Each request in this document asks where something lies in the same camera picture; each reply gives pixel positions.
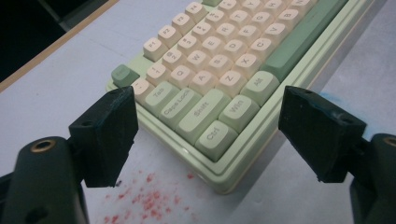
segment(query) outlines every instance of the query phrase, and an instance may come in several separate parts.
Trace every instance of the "green spacebar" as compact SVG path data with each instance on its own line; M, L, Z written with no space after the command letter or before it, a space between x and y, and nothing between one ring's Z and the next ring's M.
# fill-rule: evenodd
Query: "green spacebar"
M320 0L262 65L282 82L314 44L347 0Z

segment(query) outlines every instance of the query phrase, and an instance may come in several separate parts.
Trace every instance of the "brown edge trim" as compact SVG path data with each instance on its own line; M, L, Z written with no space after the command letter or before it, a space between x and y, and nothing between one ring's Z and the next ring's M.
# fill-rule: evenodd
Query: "brown edge trim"
M23 77L26 73L28 73L30 70L32 70L36 65L43 62L47 57L49 57L51 55L51 53L53 53L55 50L60 48L64 43L66 43L69 39L71 39L73 36L78 34L82 29L87 27L91 22L93 22L96 18L98 18L100 15L102 15L109 8L114 6L114 4L116 4L118 1L119 0L108 0L101 7L96 9L90 16L88 16L86 19L84 19L82 22L80 22L77 26L75 26L69 32L64 34L61 38L59 38L54 43L52 43L49 47L47 47L46 49L41 51L39 54L37 54L31 61L26 63L24 66L22 66L16 72L14 72L11 76L6 78L3 82L0 83L0 93L2 91L4 91L6 88L8 88L9 86L11 86L18 79Z

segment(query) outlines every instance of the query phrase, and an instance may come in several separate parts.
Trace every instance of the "white tabletop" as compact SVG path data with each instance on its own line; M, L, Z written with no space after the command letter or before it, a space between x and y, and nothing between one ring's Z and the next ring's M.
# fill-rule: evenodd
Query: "white tabletop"
M0 175L19 150L68 126L104 93L111 71L182 12L187 0L120 0L0 94ZM321 94L396 134L396 1L388 1ZM281 133L235 191L218 195L145 130L135 137L117 188L85 189L91 223L353 223L349 176L317 181Z

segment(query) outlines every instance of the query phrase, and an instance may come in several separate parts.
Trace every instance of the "table surface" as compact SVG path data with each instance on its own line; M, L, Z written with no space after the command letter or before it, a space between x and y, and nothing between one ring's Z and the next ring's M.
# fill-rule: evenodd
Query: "table surface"
M13 171L28 143L68 138L69 124L105 93L111 71L190 2L120 0L4 89L0 175ZM368 140L396 134L395 10L396 1L381 8L320 93L368 123ZM319 183L281 133L228 195L216 194L145 130L134 141L119 187L84 189L91 223L353 223L352 177Z

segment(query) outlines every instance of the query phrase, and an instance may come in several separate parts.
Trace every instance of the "green keyboard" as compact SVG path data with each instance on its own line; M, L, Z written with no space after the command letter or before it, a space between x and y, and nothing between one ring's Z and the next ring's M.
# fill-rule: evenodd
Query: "green keyboard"
M132 85L140 125L229 193L277 131L285 86L309 88L373 2L192 2L106 90Z

